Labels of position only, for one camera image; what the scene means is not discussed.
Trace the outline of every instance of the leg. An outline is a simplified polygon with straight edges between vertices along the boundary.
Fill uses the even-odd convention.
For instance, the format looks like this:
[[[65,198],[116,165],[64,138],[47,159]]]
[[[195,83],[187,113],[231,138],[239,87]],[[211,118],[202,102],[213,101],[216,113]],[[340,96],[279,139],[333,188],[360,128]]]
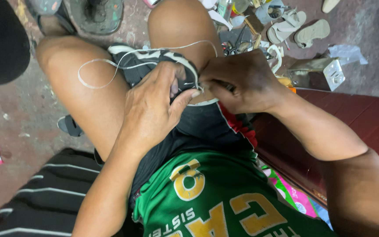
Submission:
[[[79,82],[77,72],[92,59],[112,60],[110,54],[77,37],[64,36],[45,37],[37,48],[37,57],[57,97],[106,160],[122,126],[129,87],[117,73],[109,86],[90,89]],[[84,66],[80,74],[86,83],[102,86],[114,72],[115,67],[106,62],[93,62]]]
[[[209,40],[216,47],[218,56],[223,56],[213,21],[198,0],[163,0],[150,13],[148,24],[152,48],[179,47]],[[199,71],[215,57],[214,49],[209,43],[198,43],[174,51],[192,61]],[[199,95],[191,103],[213,98],[206,90],[206,96]]]

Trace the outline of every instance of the concrete floor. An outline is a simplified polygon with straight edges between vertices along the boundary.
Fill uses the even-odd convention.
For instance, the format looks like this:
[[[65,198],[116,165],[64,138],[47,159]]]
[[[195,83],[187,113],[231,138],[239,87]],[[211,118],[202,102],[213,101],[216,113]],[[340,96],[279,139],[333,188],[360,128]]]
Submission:
[[[39,41],[42,35],[22,0],[8,1],[16,10],[29,38]],[[295,59],[313,58],[323,53],[329,45],[357,45],[369,64],[355,62],[344,66],[346,81],[336,91],[379,97],[379,1],[342,0],[329,14],[321,12],[322,2],[318,0],[283,2],[305,11],[305,24],[327,19],[331,33],[323,40],[315,40],[308,49],[298,48],[292,34],[289,38],[291,51],[285,50],[280,72]],[[113,42],[127,42],[136,48],[150,46],[147,32],[149,13],[150,9],[143,1],[124,0],[123,21],[118,32],[98,37],[81,35],[104,47]],[[265,31],[262,35],[263,40],[266,39]],[[31,58],[28,69],[20,78],[0,86],[0,150],[4,160],[4,164],[0,165],[0,206],[61,148],[92,150],[92,144],[85,136],[73,138],[59,131],[56,122],[67,113],[34,58]]]

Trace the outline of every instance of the beige sandal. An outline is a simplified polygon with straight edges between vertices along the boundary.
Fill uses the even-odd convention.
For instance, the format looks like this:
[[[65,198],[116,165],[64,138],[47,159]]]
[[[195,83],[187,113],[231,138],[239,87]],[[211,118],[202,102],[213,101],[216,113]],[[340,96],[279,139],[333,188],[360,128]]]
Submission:
[[[313,39],[323,39],[330,34],[330,25],[324,20],[318,20],[313,25],[299,30],[295,34],[295,42],[301,48],[309,48],[313,45]]]
[[[285,12],[282,15],[285,19],[283,22],[273,24],[267,30],[267,37],[273,44],[283,42],[292,32],[297,31],[307,19],[307,15],[303,12],[296,12],[296,9]]]

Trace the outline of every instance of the hand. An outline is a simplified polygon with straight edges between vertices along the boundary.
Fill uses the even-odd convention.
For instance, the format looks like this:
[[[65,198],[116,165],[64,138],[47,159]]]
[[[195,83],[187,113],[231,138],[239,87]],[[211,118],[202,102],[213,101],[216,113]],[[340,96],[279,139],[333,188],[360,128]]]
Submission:
[[[259,49],[211,59],[200,81],[233,114],[269,112],[290,92],[276,79]],[[227,84],[235,89],[227,90]]]
[[[160,62],[126,95],[125,115],[117,142],[148,152],[174,128],[190,100],[199,95],[189,89],[178,93],[178,79],[185,80],[180,63]]]

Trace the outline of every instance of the green basketball jersey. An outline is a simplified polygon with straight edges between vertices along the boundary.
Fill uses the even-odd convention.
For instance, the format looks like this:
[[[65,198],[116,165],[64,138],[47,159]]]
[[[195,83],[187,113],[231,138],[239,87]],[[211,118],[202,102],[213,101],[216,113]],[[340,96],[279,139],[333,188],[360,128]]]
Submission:
[[[145,237],[336,236],[322,220],[279,201],[254,162],[253,153],[179,154],[141,187],[133,219]]]

